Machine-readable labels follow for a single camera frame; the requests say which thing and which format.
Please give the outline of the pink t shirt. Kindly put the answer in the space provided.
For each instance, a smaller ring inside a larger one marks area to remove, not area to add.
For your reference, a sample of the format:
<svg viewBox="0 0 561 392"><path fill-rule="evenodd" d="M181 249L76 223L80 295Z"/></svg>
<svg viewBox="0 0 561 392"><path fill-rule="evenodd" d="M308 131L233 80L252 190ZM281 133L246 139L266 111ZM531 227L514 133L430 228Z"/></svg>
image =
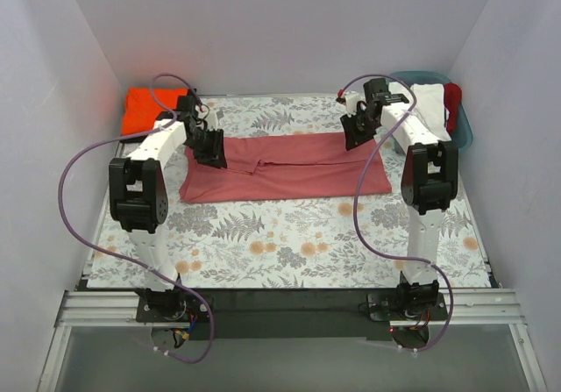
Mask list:
<svg viewBox="0 0 561 392"><path fill-rule="evenodd" d="M353 196L375 140L350 151L341 132L226 138L226 168L199 164L185 150L184 203Z"/></svg>

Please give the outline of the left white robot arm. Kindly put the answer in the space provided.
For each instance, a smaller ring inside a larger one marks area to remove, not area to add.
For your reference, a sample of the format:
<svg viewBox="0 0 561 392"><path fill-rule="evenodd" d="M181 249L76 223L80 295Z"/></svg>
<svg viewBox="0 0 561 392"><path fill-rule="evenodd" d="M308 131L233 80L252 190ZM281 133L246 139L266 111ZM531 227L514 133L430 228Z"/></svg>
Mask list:
<svg viewBox="0 0 561 392"><path fill-rule="evenodd" d="M174 113L161 112L158 129L137 149L109 164L110 214L128 234L138 260L146 266L145 286L139 293L146 311L156 311L167 321L193 315L186 294L174 286L178 273L164 240L168 195L163 169L179 146L193 153L206 167L226 168L224 131L215 113L191 92L179 96Z"/></svg>

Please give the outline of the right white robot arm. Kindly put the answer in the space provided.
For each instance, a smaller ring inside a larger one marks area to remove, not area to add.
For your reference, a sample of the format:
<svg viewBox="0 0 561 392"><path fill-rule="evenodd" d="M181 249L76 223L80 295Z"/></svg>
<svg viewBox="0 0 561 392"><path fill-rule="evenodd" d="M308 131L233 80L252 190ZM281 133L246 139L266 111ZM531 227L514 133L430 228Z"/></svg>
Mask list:
<svg viewBox="0 0 561 392"><path fill-rule="evenodd" d="M395 289L373 293L367 308L374 320L392 315L405 318L427 317L432 310L446 312L439 284L449 281L437 265L439 235L445 212L458 193L458 149L440 139L418 114L419 99L409 87L392 93L388 75L363 75L363 92L344 86L337 102L345 106L340 118L345 147L352 150L374 138L385 128L405 153L401 177L401 197L408 207L408 249Z"/></svg>

